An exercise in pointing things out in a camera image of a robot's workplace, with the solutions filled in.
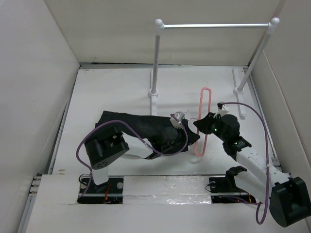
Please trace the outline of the black trousers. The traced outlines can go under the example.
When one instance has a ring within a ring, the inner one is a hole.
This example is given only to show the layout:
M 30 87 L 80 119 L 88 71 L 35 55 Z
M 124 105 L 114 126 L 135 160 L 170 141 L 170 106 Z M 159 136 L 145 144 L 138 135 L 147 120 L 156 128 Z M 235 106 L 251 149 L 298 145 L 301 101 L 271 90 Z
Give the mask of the black trousers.
M 119 130 L 121 130 L 124 134 L 132 137 L 132 138 L 142 138 L 146 139 L 150 146 L 155 149 L 155 136 L 159 131 L 159 127 L 164 126 L 166 124 L 171 125 L 170 122 L 171 117 L 165 116 L 141 116 L 141 115 L 131 115 L 127 113 L 117 113 L 110 111 L 103 111 L 103 114 L 100 120 L 95 124 L 96 127 L 107 123 L 109 121 L 113 121 L 113 125 L 116 125 Z M 185 128 L 182 128 L 186 134 L 186 141 L 188 141 L 188 135 L 186 133 Z M 173 154 L 163 154 L 155 149 L 152 154 L 150 154 L 147 159 L 155 159 L 161 155 L 171 156 Z

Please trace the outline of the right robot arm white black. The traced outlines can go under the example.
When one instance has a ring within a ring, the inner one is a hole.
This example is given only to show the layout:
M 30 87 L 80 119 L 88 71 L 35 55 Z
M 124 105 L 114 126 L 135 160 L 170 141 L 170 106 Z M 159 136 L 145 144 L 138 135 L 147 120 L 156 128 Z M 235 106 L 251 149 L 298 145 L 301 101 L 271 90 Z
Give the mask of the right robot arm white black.
M 208 113 L 193 124 L 199 132 L 218 137 L 226 154 L 239 163 L 239 167 L 231 169 L 234 174 L 225 178 L 228 190 L 240 188 L 254 196 L 264 204 L 262 216 L 270 213 L 284 228 L 310 217 L 311 200 L 305 182 L 281 172 L 269 159 L 260 156 L 240 135 L 240 124 L 235 116 Z

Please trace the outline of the pink plastic hanger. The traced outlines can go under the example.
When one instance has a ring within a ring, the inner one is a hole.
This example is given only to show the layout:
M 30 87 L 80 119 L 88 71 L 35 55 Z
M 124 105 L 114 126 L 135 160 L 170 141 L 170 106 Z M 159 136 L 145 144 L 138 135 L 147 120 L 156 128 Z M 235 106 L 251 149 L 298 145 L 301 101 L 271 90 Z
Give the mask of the pink plastic hanger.
M 199 116 L 198 116 L 199 129 L 197 130 L 197 133 L 199 133 L 201 128 L 204 127 L 203 124 L 206 122 L 205 118 L 207 117 L 207 116 L 205 116 L 204 118 L 201 118 L 202 117 L 203 100 L 204 100 L 204 91 L 208 91 L 209 92 L 209 94 L 208 94 L 207 113 L 209 113 L 210 109 L 211 109 L 212 91 L 211 91 L 210 88 L 203 87 L 201 89 L 201 92 L 200 92 Z M 195 155 L 198 156 L 198 157 L 203 157 L 205 155 L 206 146 L 207 146 L 207 135 L 205 135 L 204 144 L 203 144 L 203 150 L 202 150 L 201 153 L 198 152 L 198 142 L 197 141 L 195 142 L 195 146 L 194 146 L 194 153 L 195 153 Z

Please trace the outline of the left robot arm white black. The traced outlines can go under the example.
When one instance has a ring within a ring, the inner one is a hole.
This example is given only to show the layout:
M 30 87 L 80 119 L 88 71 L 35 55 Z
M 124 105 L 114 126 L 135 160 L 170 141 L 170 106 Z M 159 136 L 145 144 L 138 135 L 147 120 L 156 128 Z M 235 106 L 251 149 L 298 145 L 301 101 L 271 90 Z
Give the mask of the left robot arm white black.
M 125 154 L 145 160 L 173 156 L 188 151 L 199 138 L 187 122 L 174 126 L 166 117 L 101 123 L 82 142 L 90 162 L 91 186 L 104 192 L 107 167 Z

